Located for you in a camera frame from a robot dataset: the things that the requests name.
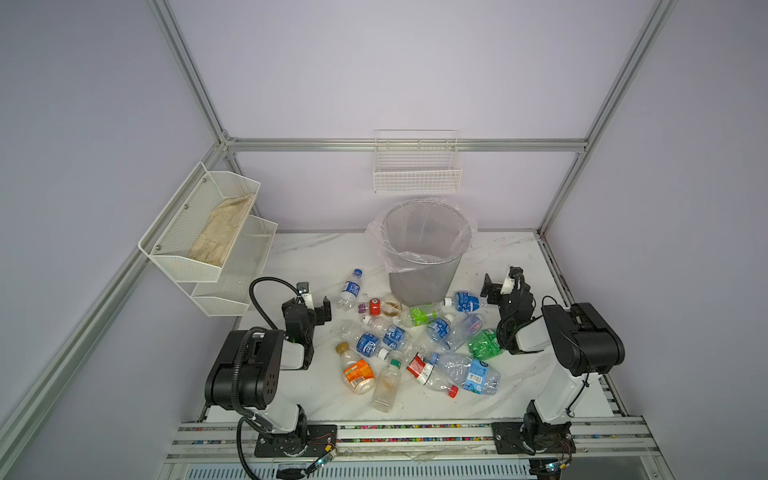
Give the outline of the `green crushed plastic bottle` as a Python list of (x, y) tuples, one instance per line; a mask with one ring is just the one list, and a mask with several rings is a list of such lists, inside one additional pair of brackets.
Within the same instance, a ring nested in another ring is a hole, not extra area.
[(480, 361), (488, 361), (504, 352), (494, 329), (480, 331), (467, 342), (467, 347), (471, 356)]

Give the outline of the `orange label yellow-cap bottle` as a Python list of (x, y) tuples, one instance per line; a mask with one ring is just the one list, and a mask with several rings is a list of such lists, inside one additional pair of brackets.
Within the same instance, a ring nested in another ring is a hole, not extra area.
[(346, 385), (358, 395), (363, 395), (375, 386), (375, 375), (370, 364), (356, 353), (347, 342), (336, 345), (342, 376)]

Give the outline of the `large crushed blue-cap bottle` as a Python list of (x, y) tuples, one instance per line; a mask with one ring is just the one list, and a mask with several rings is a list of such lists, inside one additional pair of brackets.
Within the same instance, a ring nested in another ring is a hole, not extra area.
[(454, 384), (478, 395), (495, 395), (501, 373), (488, 363), (459, 353), (433, 353), (429, 362)]

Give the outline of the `red label red-cap bottle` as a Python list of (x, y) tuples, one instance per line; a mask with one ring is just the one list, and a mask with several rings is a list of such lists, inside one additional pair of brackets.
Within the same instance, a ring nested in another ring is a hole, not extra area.
[(458, 387), (420, 354), (416, 354), (409, 361), (406, 366), (406, 371), (410, 373), (420, 385), (429, 390), (442, 392), (449, 398), (455, 398), (458, 394)]

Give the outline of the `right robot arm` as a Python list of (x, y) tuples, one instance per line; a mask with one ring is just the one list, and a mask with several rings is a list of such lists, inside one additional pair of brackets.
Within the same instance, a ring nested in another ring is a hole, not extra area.
[(496, 338), (502, 350), (524, 354), (518, 334), (542, 320), (559, 363), (544, 390), (529, 402), (521, 421), (492, 425), (496, 451), (570, 456), (575, 451), (570, 431), (575, 408), (594, 377), (609, 373), (624, 361), (622, 340), (587, 302), (567, 308), (556, 302), (542, 303), (540, 314), (535, 316), (535, 299), (520, 267), (510, 267), (501, 283), (485, 276), (480, 296), (498, 307)]

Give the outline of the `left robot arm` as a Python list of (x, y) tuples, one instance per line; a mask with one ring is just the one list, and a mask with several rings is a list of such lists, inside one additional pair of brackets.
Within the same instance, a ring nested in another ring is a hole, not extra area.
[(305, 409), (279, 391), (282, 372), (310, 367), (315, 330), (332, 320), (330, 301), (317, 306), (307, 282), (289, 289), (294, 297), (281, 306), (285, 327), (230, 332), (204, 384), (207, 406), (239, 415), (240, 438), (246, 428), (256, 433), (259, 459), (320, 457), (337, 440), (336, 426), (310, 423)]

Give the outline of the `blue label bottle by bin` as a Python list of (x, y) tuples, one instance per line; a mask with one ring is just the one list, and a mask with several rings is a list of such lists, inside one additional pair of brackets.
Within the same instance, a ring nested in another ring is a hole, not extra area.
[(459, 313), (474, 313), (488, 306), (485, 298), (475, 295), (468, 291), (457, 291), (451, 296), (445, 297), (442, 301), (445, 308), (455, 310)]

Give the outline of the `grey mesh waste bin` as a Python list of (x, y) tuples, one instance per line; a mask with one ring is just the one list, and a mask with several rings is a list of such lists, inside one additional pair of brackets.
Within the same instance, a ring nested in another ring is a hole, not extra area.
[(407, 305), (442, 300), (475, 234), (475, 222), (441, 200), (415, 199), (393, 207), (379, 227), (391, 292)]

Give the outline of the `clear plastic bin liner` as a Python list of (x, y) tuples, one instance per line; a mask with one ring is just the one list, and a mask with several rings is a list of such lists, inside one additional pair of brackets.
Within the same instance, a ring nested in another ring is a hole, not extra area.
[(379, 214), (366, 228), (390, 273), (460, 259), (478, 232), (475, 217), (445, 198), (406, 200)]

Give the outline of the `small blue label bottle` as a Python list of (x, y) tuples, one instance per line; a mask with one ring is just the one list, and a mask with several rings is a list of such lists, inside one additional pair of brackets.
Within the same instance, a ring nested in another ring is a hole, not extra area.
[(343, 288), (339, 294), (339, 306), (344, 310), (350, 310), (357, 302), (360, 290), (363, 271), (356, 268), (346, 279)]

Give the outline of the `red cap small bottle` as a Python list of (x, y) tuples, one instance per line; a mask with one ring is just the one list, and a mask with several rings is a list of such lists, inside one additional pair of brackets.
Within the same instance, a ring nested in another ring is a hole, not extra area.
[(357, 306), (357, 310), (360, 315), (394, 318), (402, 313), (403, 307), (397, 298), (387, 296), (382, 298), (372, 298), (367, 302), (360, 303)]

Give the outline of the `white lower mesh shelf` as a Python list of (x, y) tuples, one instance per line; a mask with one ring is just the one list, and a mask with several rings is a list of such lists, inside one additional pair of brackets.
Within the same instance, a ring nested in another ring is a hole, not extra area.
[(250, 308), (250, 283), (261, 276), (278, 224), (249, 215), (217, 282), (198, 283), (191, 300), (208, 317), (240, 317)]

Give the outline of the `white mesh shelf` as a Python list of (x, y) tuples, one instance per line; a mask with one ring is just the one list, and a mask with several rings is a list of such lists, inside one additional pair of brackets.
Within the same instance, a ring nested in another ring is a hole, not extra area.
[(245, 199), (254, 206), (260, 183), (229, 171), (210, 171), (198, 163), (164, 210), (138, 242), (139, 250), (176, 283), (213, 283), (219, 280), (233, 249), (206, 263), (190, 251), (208, 224), (210, 215), (228, 200)]
[(198, 283), (191, 300), (208, 317), (240, 317), (250, 308), (250, 283), (261, 276), (278, 224), (249, 215), (217, 282)]

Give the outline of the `Pocari bottle middle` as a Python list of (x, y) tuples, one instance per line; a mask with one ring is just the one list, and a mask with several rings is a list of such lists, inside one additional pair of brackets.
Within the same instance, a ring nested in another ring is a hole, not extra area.
[(384, 316), (366, 315), (362, 319), (363, 325), (381, 341), (388, 350), (405, 353), (410, 344), (410, 336), (402, 327)]

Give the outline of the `green label clear bottle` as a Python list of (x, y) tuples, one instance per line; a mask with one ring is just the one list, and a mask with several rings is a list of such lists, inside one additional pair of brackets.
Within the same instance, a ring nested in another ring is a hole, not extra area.
[(443, 314), (440, 303), (427, 303), (417, 306), (405, 307), (398, 316), (399, 325), (409, 329), (427, 325)]

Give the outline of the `beige cloth in shelf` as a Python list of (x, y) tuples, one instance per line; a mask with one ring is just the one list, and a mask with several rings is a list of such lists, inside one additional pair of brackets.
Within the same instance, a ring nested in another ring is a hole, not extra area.
[(216, 206), (188, 252), (192, 260), (222, 267), (255, 200), (254, 194), (228, 198)]

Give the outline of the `white upper mesh shelf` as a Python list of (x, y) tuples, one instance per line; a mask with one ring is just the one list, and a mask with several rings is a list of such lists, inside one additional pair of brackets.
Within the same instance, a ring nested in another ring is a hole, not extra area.
[(198, 163), (164, 210), (138, 242), (139, 250), (176, 283), (213, 283), (219, 280), (233, 249), (206, 263), (190, 251), (208, 224), (210, 215), (228, 200), (245, 199), (254, 206), (260, 183), (229, 171), (210, 171)]

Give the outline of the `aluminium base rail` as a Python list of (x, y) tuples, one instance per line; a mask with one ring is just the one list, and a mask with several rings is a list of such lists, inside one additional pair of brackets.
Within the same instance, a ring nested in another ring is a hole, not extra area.
[(531, 454), (502, 420), (325, 422), (299, 456), (284, 456), (233, 423), (179, 427), (162, 479), (276, 479), (312, 467), (312, 479), (671, 479), (640, 417), (575, 420), (563, 439)]

